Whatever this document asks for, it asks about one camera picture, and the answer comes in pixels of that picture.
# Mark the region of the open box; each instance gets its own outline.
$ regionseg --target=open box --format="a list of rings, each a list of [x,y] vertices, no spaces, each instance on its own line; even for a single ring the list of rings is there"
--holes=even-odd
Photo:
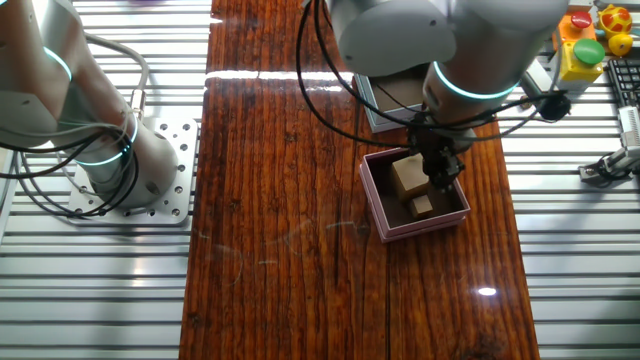
[[[364,75],[355,75],[357,89],[365,100],[378,110],[385,114],[391,115],[401,120],[413,120],[416,110],[422,109],[422,86],[427,76],[429,67],[421,65],[397,74],[381,77],[367,77]],[[380,85],[400,104],[405,105],[408,109],[403,108],[391,99],[378,87]],[[387,131],[402,127],[400,124],[391,122],[382,116],[377,115],[371,109],[365,107],[371,131],[374,133]]]
[[[433,211],[427,219],[415,220],[398,200],[393,187],[391,165],[407,156],[407,149],[387,150],[365,155],[360,165],[362,184],[383,243],[458,225],[471,211],[456,179],[453,189],[445,193],[430,187],[428,196]]]

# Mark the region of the blue led ring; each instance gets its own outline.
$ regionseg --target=blue led ring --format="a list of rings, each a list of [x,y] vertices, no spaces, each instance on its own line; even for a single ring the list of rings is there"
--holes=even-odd
[[[131,136],[131,145],[133,145],[133,142],[136,140],[136,136],[138,135],[138,120],[135,120],[135,119],[134,119],[133,121],[135,122],[135,128],[133,129],[133,135]],[[76,160],[76,162],[77,162],[78,164],[80,164],[80,165],[83,165],[83,166],[100,166],[100,165],[106,165],[106,164],[108,164],[108,163],[110,163],[110,162],[112,162],[112,161],[115,161],[115,160],[118,160],[119,158],[121,158],[121,157],[122,157],[122,155],[124,155],[124,154],[127,152],[127,150],[129,150],[129,148],[131,147],[131,145],[127,145],[127,146],[125,146],[125,147],[124,147],[124,149],[122,149],[122,151],[121,151],[121,152],[117,153],[117,154],[116,154],[116,155],[114,155],[113,157],[111,157],[111,158],[109,158],[109,159],[107,159],[107,160],[104,160],[104,161],[100,161],[100,162],[97,162],[97,163],[84,163],[84,162],[82,162],[82,161],[78,161],[78,160]]]
[[[466,96],[468,98],[471,99],[476,99],[476,100],[492,100],[492,99],[498,99],[501,98],[503,96],[509,95],[517,86],[518,83],[516,83],[515,85],[513,85],[512,87],[510,87],[509,89],[499,92],[499,93],[495,93],[495,94],[476,94],[476,93],[472,93],[466,90],[462,90],[459,87],[453,85],[453,83],[451,81],[449,81],[449,79],[447,79],[444,74],[442,73],[442,71],[440,70],[440,66],[438,65],[437,62],[433,62],[433,68],[436,70],[436,74],[438,74],[438,77],[440,78],[440,80],[453,92],[458,93],[462,96]]]
[[[64,71],[67,72],[67,75],[69,75],[69,81],[71,81],[73,79],[73,76],[71,74],[71,69],[69,69],[69,66],[67,65],[66,62],[64,62],[64,60],[62,60],[62,58],[60,56],[58,56],[58,54],[54,53],[53,51],[51,51],[51,49],[45,47],[44,48],[44,52],[53,60],[55,60],[58,64],[60,64],[60,66],[62,66],[62,68],[64,69]]]

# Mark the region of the wood grain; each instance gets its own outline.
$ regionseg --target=wood grain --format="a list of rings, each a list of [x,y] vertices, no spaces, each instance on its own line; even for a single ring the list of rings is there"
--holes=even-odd
[[[464,158],[463,225],[382,245],[357,167],[383,149],[309,112],[298,3],[213,5],[180,358],[538,359],[500,142]],[[403,140],[372,135],[310,31],[304,47],[307,86],[335,125]]]

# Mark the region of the robotic arm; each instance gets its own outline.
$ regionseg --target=robotic arm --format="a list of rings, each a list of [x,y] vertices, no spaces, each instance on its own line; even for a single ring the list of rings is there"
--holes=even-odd
[[[431,63],[423,86],[429,116],[423,121],[446,125],[504,103],[551,37],[569,1],[327,2],[340,56],[351,70],[383,76]],[[546,105],[564,109],[554,117],[570,109],[566,99]],[[473,131],[412,128],[409,133],[423,154],[424,171],[432,183],[449,187],[464,169],[456,154],[469,149]]]
[[[133,171],[137,181],[121,206],[154,201],[176,177],[173,147],[143,125],[136,116],[141,114],[102,72],[73,5],[68,0],[38,5],[45,9],[40,24],[32,1],[0,0],[0,142],[21,148],[49,140],[62,145],[96,134],[98,125],[119,129],[131,146],[103,135],[76,160],[103,201],[124,192],[123,177]],[[132,153],[137,169],[121,161]]]

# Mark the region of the small wooden cube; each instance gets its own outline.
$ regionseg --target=small wooden cube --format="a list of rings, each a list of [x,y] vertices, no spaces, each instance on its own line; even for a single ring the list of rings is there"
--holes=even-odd
[[[409,203],[409,210],[415,219],[424,219],[433,210],[429,196],[419,196]]]

